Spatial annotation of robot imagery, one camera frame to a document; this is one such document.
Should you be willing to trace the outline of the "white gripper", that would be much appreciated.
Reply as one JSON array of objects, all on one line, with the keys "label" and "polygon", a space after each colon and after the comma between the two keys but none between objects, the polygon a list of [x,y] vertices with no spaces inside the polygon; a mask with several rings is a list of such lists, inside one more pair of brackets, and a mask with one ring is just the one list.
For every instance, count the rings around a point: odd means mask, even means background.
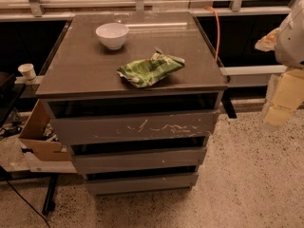
[{"label": "white gripper", "polygon": [[262,110],[262,122],[270,127],[281,127],[304,103],[304,1],[294,5],[279,28],[259,39],[255,49],[275,50],[275,59],[286,67],[295,67],[272,75]]}]

